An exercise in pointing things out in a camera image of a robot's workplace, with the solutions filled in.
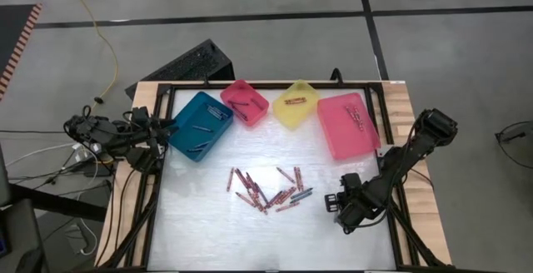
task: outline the yellow plastic bin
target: yellow plastic bin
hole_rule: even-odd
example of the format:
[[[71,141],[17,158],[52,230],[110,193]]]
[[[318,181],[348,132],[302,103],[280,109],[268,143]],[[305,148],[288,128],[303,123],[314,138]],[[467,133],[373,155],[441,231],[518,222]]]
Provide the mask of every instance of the yellow plastic bin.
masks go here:
[[[293,83],[272,104],[274,116],[287,128],[294,130],[316,110],[320,95],[308,83]]]

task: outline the yellow cable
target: yellow cable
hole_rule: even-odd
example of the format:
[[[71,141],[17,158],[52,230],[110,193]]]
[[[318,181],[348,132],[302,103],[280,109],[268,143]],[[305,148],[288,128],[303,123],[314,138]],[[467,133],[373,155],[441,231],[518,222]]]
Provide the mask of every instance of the yellow cable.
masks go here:
[[[87,6],[87,4],[83,1],[83,0],[80,0],[80,2],[82,3],[83,7],[85,8],[85,10],[87,10],[87,12],[89,13],[89,16],[91,17],[91,20],[92,20],[92,24],[94,25],[94,28],[97,30],[97,34],[98,36],[109,46],[109,49],[111,49],[111,53],[113,55],[113,59],[115,60],[115,75],[113,76],[113,80],[111,81],[111,83],[109,84],[109,86],[107,86],[106,90],[104,92],[102,92],[102,94],[100,94],[100,98],[104,97],[104,95],[107,94],[107,92],[109,91],[109,89],[111,89],[111,87],[113,87],[113,85],[115,84],[115,81],[117,80],[117,77],[118,77],[118,60],[117,60],[117,54],[115,53],[115,50],[113,49],[113,46],[111,45],[111,43],[100,33],[100,29],[98,29],[98,25],[97,25],[97,21],[94,19],[94,16],[92,15],[92,12],[91,10],[89,9],[89,7]],[[94,107],[97,105],[96,102],[94,102],[94,104],[92,105],[92,109],[94,110]]]

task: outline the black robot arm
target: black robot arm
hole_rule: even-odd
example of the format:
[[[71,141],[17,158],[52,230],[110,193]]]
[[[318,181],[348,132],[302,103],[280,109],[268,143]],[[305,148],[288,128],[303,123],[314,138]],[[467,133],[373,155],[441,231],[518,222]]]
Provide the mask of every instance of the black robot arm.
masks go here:
[[[85,106],[81,116],[75,115],[64,123],[63,129],[75,141],[99,144],[109,156],[125,157],[135,170],[154,174],[161,169],[162,153],[169,136],[176,131],[174,120],[162,120],[150,116],[146,107],[134,107],[122,114],[124,121],[110,122],[107,117],[91,116],[91,108]],[[137,147],[145,143],[147,147]]]
[[[388,208],[393,186],[435,147],[450,144],[456,133],[457,123],[444,113],[425,110],[416,119],[407,143],[393,147],[382,157],[380,175],[363,184],[357,173],[344,175],[344,191],[325,197],[327,210],[339,211],[336,221],[346,234],[352,233],[364,219],[375,219]]]

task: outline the white cable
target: white cable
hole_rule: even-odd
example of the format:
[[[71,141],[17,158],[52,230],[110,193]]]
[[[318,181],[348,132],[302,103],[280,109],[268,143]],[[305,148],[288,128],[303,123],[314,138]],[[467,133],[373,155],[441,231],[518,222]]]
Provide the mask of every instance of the white cable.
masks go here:
[[[33,155],[36,155],[36,154],[41,153],[41,152],[51,151],[51,150],[54,150],[54,149],[59,149],[59,148],[67,147],[67,146],[72,146],[72,145],[74,145],[74,144],[75,144],[75,143],[67,143],[67,144],[62,144],[62,145],[52,146],[52,147],[48,147],[48,148],[39,149],[39,150],[34,151],[34,152],[30,152],[30,153],[28,153],[28,154],[25,155],[25,156],[21,156],[21,157],[19,157],[17,160],[10,161],[9,163],[6,164],[6,167],[11,166],[12,164],[14,164],[14,163],[16,163],[16,162],[19,162],[19,161],[21,161],[21,160],[27,158],[28,156],[33,156]]]
[[[97,174],[98,174],[98,158],[97,156],[94,154],[94,152],[92,152],[91,150],[89,151],[92,156],[94,157],[94,175],[92,176],[92,179],[89,181],[89,183],[83,188],[82,191],[80,191],[78,194],[77,194],[77,198],[76,200],[79,201],[80,200],[80,197],[82,196],[82,193],[88,188],[91,186],[92,182],[97,178]],[[84,256],[89,256],[91,254],[94,253],[94,251],[97,249],[98,247],[98,238],[97,238],[97,235],[94,234],[94,232],[92,232],[92,230],[89,228],[89,226],[87,226],[87,224],[85,223],[85,221],[83,219],[80,218],[80,221],[82,222],[82,225],[89,231],[89,233],[92,235],[92,238],[94,238],[94,247],[92,248],[91,251],[89,252],[85,252],[84,249],[81,249],[80,250],[80,253],[83,254]]]

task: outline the black cable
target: black cable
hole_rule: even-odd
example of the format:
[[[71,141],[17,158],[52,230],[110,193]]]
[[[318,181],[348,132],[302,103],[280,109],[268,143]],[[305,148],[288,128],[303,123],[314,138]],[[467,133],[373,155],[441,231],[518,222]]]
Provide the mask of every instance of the black cable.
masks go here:
[[[36,186],[36,187],[32,188],[32,190],[39,189],[39,188],[41,188],[42,186],[45,186],[45,185],[49,184],[50,182],[51,182],[50,179],[47,179],[47,180],[45,180],[45,182],[43,182],[43,183],[40,184],[39,186]]]
[[[425,180],[427,180],[427,182],[430,184],[430,186],[435,189],[435,187],[433,186],[433,181],[431,181],[431,179],[429,179],[427,176],[423,175],[422,173],[420,173],[419,171],[411,168],[411,171],[415,172],[416,174],[418,174],[419,176],[421,176],[422,178],[424,178]]]
[[[115,179],[116,177],[113,175],[113,182],[112,182],[113,185],[115,184]],[[113,228],[113,205],[115,204],[114,200],[115,200],[115,186],[113,186],[113,188],[111,189],[111,216],[110,216],[111,219],[109,220],[109,231],[107,232],[106,244],[104,244],[103,249],[102,249],[102,254],[100,254],[100,257],[98,257],[98,261],[95,263],[96,266],[100,265],[100,261],[102,260],[102,257],[104,253],[106,252],[107,245],[109,245],[109,239],[111,238],[111,230]]]
[[[69,191],[69,192],[65,192],[65,193],[61,193],[61,194],[56,194],[56,196],[65,196],[65,195],[68,195],[68,194],[74,194],[74,193],[79,193],[79,192],[90,191],[90,190],[94,190],[94,189],[101,188],[101,187],[104,187],[104,186],[108,186],[108,185],[106,184],[106,185],[94,186],[94,187],[91,187],[91,188],[88,188],[88,189],[85,189],[85,190]]]
[[[116,136],[132,136],[132,135],[135,135],[137,134],[137,132],[110,132],[110,131],[106,131],[106,130],[103,130],[103,129],[100,129],[98,127],[96,127],[94,124],[92,124],[91,122],[89,122],[88,118],[89,116],[91,116],[91,107],[90,106],[84,106],[83,109],[82,109],[82,117],[83,119],[85,119],[85,122],[92,128],[94,128],[95,130],[97,131],[100,131],[100,132],[106,132],[110,135],[116,135]],[[131,124],[128,124],[128,122],[120,122],[122,123],[124,126],[126,127],[130,127],[131,128]],[[65,124],[63,124],[63,130],[70,136],[70,134],[67,132],[67,129],[66,129],[66,122]]]
[[[72,151],[72,153],[70,154],[70,156],[68,156],[67,160],[62,164],[61,166],[61,169],[57,170],[57,171],[54,171],[54,172],[51,172],[51,173],[47,173],[47,174],[42,174],[42,175],[39,175],[39,176],[20,176],[20,177],[13,177],[13,178],[9,178],[10,181],[13,181],[13,180],[19,180],[17,182],[15,182],[15,185],[18,185],[24,181],[30,181],[30,180],[33,180],[33,179],[36,179],[36,178],[41,178],[41,177],[47,177],[47,176],[52,176],[52,175],[55,175],[54,177],[50,177],[47,179],[48,182],[46,183],[50,183],[50,182],[53,182],[58,176],[62,175],[62,174],[67,174],[69,171],[68,169],[72,166],[69,166],[69,167],[65,167],[65,165],[70,161],[70,159],[72,158],[72,156],[74,155],[74,152],[75,151]]]
[[[9,130],[0,130],[0,132],[7,132],[7,133],[52,133],[52,134],[59,134],[59,133],[65,133],[65,132],[50,132],[50,131],[9,131]]]
[[[91,149],[91,147],[85,145],[85,143],[83,143],[83,141],[80,141],[79,139],[77,139],[76,137],[72,136],[72,135],[68,132],[68,130],[67,130],[67,123],[66,123],[66,122],[63,124],[63,130],[64,130],[64,132],[65,132],[65,133],[66,133],[71,139],[73,139],[74,141],[76,141],[76,142],[82,144],[85,148],[87,148],[90,152],[92,152],[92,154],[97,158],[97,160],[100,162],[100,164],[101,164],[102,166],[106,167],[106,169],[107,169],[111,174],[115,175],[115,173],[112,171],[112,168],[108,167],[107,164],[105,164],[105,163],[102,161],[102,159],[100,158],[100,156],[99,156],[96,152],[94,152],[94,151]]]
[[[126,182],[124,182],[124,187],[122,188],[122,193],[120,195],[120,209],[118,210],[118,226],[117,226],[117,238],[115,239],[115,250],[118,248],[118,235],[120,234],[120,223],[122,220],[122,202],[124,201],[124,193],[126,192],[127,183],[130,181],[130,178],[133,176],[133,172],[135,172],[135,169],[133,169],[130,174],[126,178]]]
[[[142,128],[140,125],[136,124],[135,122],[132,122],[132,120],[128,117],[126,117],[127,114],[130,114],[130,115],[133,115],[133,112],[132,111],[125,111],[123,114],[122,114],[122,118],[124,119],[124,121],[128,122],[130,124],[130,126],[133,124],[139,128]]]
[[[74,219],[76,219],[76,218],[72,217],[72,218],[70,218],[70,220],[68,220],[68,221],[66,221],[65,223],[61,224],[58,228],[56,228],[55,230],[53,230],[52,232],[50,232],[50,233],[48,234],[48,236],[46,236],[46,237],[42,240],[42,242],[44,243],[45,241],[47,241],[48,238],[50,238],[50,236],[52,236],[53,234],[55,234],[56,232],[58,232],[60,229],[62,229],[63,227],[65,227],[68,223],[72,222],[72,220],[74,220]]]
[[[129,234],[126,235],[126,238],[128,241],[122,241],[121,246],[122,249],[115,250],[112,254],[112,256],[109,258],[108,261],[106,261],[106,265],[109,265],[112,268],[116,268],[118,263],[121,261],[121,259],[124,257],[124,254],[127,252],[127,250],[130,248],[131,244],[134,242],[134,239],[137,238],[138,232],[140,231],[140,228],[144,225],[146,221],[150,219],[150,217],[153,215],[153,212],[157,208],[157,198],[158,198],[158,190],[154,189],[152,194],[150,195],[150,198],[148,199],[147,204],[144,206],[144,210],[141,212],[140,217],[138,220],[133,222],[132,229],[130,232],[134,231],[135,235]]]
[[[511,127],[514,127],[514,126],[517,126],[517,125],[520,125],[520,124],[526,124],[526,123],[531,123],[531,121],[526,121],[526,122],[516,122],[516,123],[513,123],[507,127],[505,127],[504,129],[501,130],[501,132],[498,132],[496,133],[496,140],[498,141],[498,146],[500,147],[500,149],[503,151],[503,153],[511,160],[513,161],[516,165],[518,166],[523,166],[524,168],[527,168],[527,169],[533,169],[533,166],[529,166],[529,165],[526,165],[526,164],[523,164],[519,161],[517,161],[514,157],[512,157],[505,149],[504,147],[501,145],[501,141],[500,141],[500,136],[501,134],[503,134],[504,132],[506,132],[506,130],[508,130],[509,128]]]
[[[409,146],[411,145],[411,137],[412,137],[413,131],[415,130],[415,125],[419,119],[420,117],[418,117],[415,120],[415,122],[413,123],[409,131],[409,135],[407,136],[406,149],[403,151],[403,156],[401,157],[400,165],[398,166],[398,170],[396,170],[396,172],[394,172],[394,174],[392,175],[391,183],[389,184],[389,189],[387,190],[388,196],[386,198],[386,207],[385,207],[385,210],[383,211],[383,215],[381,216],[380,220],[369,223],[369,224],[361,224],[357,226],[357,228],[372,227],[372,226],[378,225],[383,220],[385,220],[385,217],[391,208],[391,198],[392,198],[392,191],[394,188],[394,180],[396,179],[396,176],[400,173],[401,168],[403,167],[403,164],[406,161],[407,151],[409,151]]]

